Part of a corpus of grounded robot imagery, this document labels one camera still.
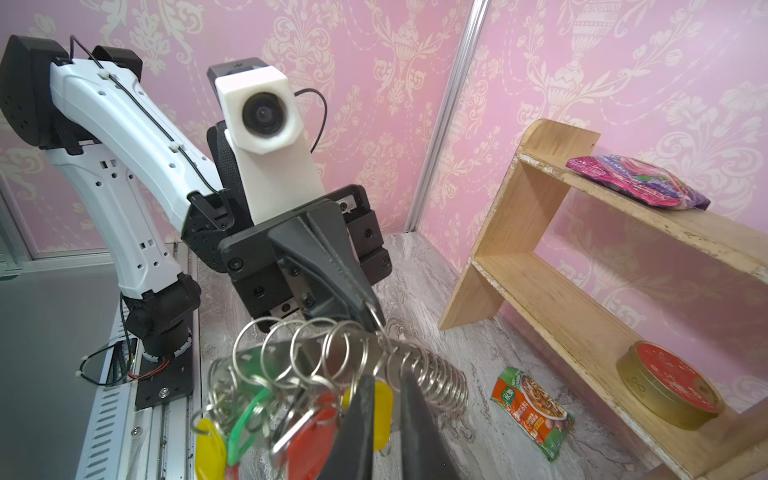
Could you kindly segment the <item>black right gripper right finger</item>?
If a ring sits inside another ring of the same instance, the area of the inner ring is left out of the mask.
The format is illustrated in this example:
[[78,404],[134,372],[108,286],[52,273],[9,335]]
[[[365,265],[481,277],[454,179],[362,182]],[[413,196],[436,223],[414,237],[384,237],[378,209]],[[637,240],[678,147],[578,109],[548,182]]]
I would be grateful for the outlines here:
[[459,478],[429,405],[410,372],[401,377],[400,429],[403,479]]

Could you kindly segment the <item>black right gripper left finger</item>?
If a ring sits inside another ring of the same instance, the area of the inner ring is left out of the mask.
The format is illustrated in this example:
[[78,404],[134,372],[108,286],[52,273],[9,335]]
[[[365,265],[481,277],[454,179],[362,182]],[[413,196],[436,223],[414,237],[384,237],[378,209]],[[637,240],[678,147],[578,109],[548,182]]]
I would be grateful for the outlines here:
[[371,480],[375,380],[363,375],[318,480]]

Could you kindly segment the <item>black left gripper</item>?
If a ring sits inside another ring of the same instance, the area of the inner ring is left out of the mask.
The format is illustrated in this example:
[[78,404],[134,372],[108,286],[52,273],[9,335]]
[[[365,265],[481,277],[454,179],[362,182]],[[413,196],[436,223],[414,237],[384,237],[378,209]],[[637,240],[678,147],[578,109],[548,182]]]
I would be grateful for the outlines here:
[[211,269],[229,276],[248,313],[354,321],[384,327],[372,287],[389,276],[375,211],[351,184],[255,224],[230,193],[193,193],[182,241]]

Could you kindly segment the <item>yellow key tag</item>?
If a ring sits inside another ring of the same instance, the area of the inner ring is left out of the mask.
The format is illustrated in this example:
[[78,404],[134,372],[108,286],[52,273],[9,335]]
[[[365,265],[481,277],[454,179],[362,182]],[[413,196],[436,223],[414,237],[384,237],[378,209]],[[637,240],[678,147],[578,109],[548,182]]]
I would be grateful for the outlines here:
[[208,419],[201,419],[197,428],[195,446],[195,474],[197,480],[224,480],[226,475],[227,451],[224,441],[214,424]]
[[364,452],[384,449],[390,439],[394,412],[394,393],[383,380],[375,380],[372,444],[362,441]]

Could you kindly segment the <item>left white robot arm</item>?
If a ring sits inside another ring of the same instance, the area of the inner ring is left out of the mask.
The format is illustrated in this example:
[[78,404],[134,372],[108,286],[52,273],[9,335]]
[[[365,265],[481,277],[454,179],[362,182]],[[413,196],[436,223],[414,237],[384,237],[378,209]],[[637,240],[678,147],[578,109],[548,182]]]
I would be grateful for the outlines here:
[[385,320],[373,286],[392,270],[362,186],[327,191],[304,136],[300,91],[252,57],[207,76],[223,118],[198,149],[141,85],[131,50],[99,46],[76,58],[50,39],[13,35],[1,59],[1,111],[43,150],[87,208],[115,264],[128,341],[142,345],[137,409],[194,390],[197,281],[159,236],[149,191],[182,242],[226,274],[252,318],[275,323]]

